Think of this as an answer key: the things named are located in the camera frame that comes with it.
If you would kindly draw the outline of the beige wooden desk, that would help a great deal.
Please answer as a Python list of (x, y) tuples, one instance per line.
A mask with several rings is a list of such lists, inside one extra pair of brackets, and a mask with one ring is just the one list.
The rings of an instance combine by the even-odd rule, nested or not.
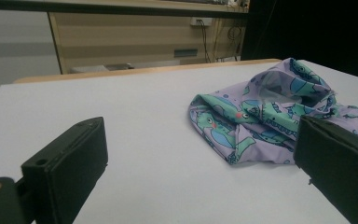
[[(209, 4), (249, 8), (250, 0)], [(191, 26), (192, 17), (48, 13), (61, 72), (97, 65), (205, 63), (241, 54), (247, 19), (212, 18)], [(197, 49), (196, 57), (174, 58), (176, 49)]]

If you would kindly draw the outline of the purple seahorse print romper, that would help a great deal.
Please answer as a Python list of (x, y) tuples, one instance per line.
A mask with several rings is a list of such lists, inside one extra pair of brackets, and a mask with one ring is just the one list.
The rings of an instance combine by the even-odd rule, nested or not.
[(197, 132), (231, 165), (292, 164), (303, 116), (325, 119), (358, 136), (358, 106), (339, 104), (329, 85), (293, 58), (248, 81), (196, 95), (188, 112)]

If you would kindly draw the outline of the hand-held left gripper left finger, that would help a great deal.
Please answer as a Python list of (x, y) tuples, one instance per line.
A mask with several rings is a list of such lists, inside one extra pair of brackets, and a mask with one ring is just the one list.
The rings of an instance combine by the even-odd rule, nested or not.
[(102, 117), (78, 122), (22, 166), (37, 224), (72, 224), (108, 163)]

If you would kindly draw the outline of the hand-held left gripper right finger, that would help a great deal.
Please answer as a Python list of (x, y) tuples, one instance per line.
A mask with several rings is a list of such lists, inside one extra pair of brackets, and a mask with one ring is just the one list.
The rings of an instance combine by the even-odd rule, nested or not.
[(300, 118), (296, 165), (351, 223), (358, 224), (358, 136), (309, 116)]

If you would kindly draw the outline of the white power strip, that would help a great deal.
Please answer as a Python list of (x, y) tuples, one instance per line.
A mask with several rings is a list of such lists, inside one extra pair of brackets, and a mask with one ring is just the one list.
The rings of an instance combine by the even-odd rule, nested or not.
[(200, 18), (192, 17), (190, 20), (191, 26), (211, 26), (213, 22), (212, 18)]

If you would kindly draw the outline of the black frame bar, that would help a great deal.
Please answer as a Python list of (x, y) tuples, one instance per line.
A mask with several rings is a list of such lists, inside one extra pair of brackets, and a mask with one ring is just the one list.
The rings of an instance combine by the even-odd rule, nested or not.
[(248, 7), (166, 0), (0, 0), (0, 10), (246, 19)]

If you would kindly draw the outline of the grey desk label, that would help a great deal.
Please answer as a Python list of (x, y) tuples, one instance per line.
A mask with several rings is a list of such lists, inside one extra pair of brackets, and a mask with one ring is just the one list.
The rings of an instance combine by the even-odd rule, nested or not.
[(197, 49), (176, 49), (173, 52), (174, 58), (196, 57), (197, 55), (198, 55)]

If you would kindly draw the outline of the black curtain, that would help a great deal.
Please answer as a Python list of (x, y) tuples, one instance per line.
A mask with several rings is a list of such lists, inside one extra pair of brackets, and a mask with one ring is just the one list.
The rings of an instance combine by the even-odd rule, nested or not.
[(293, 57), (358, 77), (358, 0), (250, 0), (241, 57)]

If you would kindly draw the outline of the white cabinet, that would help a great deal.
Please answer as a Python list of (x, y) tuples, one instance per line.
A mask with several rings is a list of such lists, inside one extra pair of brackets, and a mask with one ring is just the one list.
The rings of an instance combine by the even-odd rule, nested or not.
[(0, 10), (0, 86), (21, 77), (59, 73), (48, 15)]

